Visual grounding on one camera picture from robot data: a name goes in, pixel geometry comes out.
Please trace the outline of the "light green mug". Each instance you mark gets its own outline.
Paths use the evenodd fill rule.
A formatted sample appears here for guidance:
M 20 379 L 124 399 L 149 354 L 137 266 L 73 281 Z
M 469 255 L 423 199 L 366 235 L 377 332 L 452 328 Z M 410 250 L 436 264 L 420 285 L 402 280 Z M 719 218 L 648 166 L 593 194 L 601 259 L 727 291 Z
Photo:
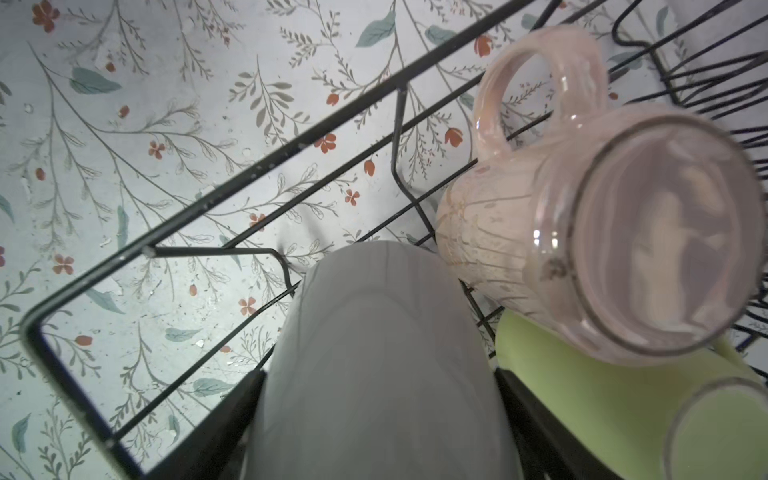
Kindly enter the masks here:
M 625 479 L 767 476 L 767 388 L 725 338 L 664 365 L 624 367 L 505 311 L 495 349 L 499 366 Z

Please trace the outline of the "pink iridescent mug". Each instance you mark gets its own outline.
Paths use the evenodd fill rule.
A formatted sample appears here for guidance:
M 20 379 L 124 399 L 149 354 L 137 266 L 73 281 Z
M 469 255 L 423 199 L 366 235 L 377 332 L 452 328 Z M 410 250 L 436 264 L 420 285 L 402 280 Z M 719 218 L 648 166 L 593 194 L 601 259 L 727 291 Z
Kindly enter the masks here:
M 501 107 L 532 57 L 549 65 L 547 132 L 515 148 Z M 536 30 L 486 70 L 476 164 L 446 189 L 439 254 L 469 287 L 604 362 L 652 365 L 723 334 L 755 294 L 766 209 L 744 149 L 663 103 L 609 105 L 600 46 Z

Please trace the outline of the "grey cream mug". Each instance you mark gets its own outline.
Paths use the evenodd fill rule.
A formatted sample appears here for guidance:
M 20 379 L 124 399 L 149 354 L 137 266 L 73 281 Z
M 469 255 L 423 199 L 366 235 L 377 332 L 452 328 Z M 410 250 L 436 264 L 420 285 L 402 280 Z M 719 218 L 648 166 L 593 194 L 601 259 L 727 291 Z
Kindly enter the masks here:
M 305 274 L 251 425 L 246 479 L 519 479 L 458 279 L 408 244 L 347 246 Z

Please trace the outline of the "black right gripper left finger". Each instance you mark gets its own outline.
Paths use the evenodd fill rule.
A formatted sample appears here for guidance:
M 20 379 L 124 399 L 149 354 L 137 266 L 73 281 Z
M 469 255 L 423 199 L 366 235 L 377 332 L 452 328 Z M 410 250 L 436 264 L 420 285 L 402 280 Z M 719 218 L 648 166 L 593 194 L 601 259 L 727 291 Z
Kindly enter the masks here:
M 266 379 L 249 372 L 144 479 L 218 479 L 251 423 Z

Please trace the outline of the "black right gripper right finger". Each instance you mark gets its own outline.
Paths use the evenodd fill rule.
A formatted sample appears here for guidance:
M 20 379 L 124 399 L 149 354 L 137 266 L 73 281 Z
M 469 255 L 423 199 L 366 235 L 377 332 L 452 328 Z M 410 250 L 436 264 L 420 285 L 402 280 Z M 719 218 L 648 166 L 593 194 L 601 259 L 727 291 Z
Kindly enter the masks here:
M 494 377 L 526 479 L 616 479 L 512 372 Z

